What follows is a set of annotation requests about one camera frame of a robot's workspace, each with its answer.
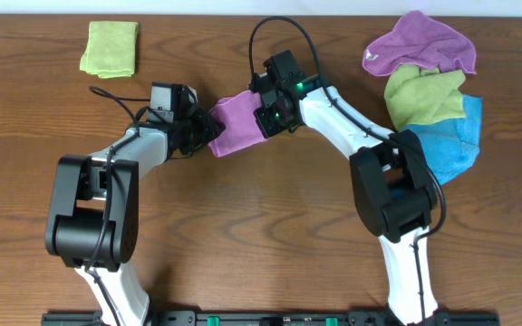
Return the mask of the purple microfiber cloth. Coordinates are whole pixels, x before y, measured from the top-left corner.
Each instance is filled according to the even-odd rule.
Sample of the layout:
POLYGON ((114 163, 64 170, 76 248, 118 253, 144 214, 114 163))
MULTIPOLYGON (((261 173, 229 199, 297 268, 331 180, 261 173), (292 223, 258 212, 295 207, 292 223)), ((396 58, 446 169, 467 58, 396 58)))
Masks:
POLYGON ((266 141, 254 115, 254 111, 261 105, 260 94, 252 91, 242 91, 238 95, 222 98, 217 102, 211 113, 225 129, 208 144, 216 158, 266 141))

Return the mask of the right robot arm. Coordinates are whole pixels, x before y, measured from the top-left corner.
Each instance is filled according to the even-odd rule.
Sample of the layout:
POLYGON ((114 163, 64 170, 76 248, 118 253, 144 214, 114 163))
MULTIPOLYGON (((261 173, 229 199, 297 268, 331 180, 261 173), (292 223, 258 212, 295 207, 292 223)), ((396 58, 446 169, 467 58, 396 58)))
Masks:
POLYGON ((264 91, 261 101, 255 116, 265 138, 305 125, 347 157, 357 213, 382 246, 389 308, 404 325, 429 321, 438 303, 425 234, 438 199, 418 138, 371 122, 333 86, 298 83, 290 94, 264 91))

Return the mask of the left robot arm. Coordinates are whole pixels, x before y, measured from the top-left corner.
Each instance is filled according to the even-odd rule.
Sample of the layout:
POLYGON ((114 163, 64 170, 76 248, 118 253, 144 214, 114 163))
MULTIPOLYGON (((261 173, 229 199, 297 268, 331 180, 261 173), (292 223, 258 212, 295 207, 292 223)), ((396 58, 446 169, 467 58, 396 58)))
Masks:
POLYGON ((140 285, 131 260, 139 233, 140 180, 178 150, 185 157, 224 130, 210 112, 156 111, 133 115, 123 137, 87 156, 58 161, 44 241, 90 286, 97 312, 48 312, 44 325, 170 325, 140 285))

